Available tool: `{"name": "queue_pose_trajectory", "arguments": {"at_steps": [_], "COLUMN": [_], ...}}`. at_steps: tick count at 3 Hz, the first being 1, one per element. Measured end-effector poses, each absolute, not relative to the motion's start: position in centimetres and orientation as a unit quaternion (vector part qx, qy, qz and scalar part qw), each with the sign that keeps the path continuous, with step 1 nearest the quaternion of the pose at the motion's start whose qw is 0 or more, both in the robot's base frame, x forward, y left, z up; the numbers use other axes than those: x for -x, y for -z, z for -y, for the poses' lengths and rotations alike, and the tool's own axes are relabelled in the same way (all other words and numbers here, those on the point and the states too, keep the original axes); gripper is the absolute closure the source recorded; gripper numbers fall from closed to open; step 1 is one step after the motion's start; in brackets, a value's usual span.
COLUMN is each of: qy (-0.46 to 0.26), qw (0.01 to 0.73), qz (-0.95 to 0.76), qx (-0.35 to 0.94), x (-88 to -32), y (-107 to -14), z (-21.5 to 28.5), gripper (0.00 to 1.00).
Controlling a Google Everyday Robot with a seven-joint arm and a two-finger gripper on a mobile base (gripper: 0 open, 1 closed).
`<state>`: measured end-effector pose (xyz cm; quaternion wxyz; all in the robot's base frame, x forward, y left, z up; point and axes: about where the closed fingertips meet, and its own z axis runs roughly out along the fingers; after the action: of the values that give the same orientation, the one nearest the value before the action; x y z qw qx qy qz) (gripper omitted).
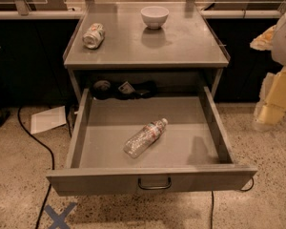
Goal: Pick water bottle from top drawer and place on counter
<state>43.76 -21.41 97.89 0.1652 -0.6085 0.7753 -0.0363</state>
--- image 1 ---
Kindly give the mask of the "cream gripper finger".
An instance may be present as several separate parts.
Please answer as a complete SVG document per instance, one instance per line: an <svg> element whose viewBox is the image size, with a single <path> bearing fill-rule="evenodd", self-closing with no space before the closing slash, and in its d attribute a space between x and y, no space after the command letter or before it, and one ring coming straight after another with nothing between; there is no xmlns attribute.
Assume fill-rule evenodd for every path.
<svg viewBox="0 0 286 229"><path fill-rule="evenodd" d="M255 105L253 127L257 131L268 131L286 113L286 67L279 73L267 73L262 82L259 101Z"/></svg>
<svg viewBox="0 0 286 229"><path fill-rule="evenodd" d="M258 51L270 51L273 47L273 35L275 26L270 27L264 33L256 37L251 43L250 47Z"/></svg>

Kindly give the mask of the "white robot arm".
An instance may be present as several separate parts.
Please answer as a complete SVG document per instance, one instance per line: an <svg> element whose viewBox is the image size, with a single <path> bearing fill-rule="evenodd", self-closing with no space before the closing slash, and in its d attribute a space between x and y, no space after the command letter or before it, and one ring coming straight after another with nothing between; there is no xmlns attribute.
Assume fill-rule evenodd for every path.
<svg viewBox="0 0 286 229"><path fill-rule="evenodd" d="M256 37L250 47L270 51L272 59L283 66L278 73L266 74L255 105L254 128L268 131L286 114L286 12L274 26Z"/></svg>

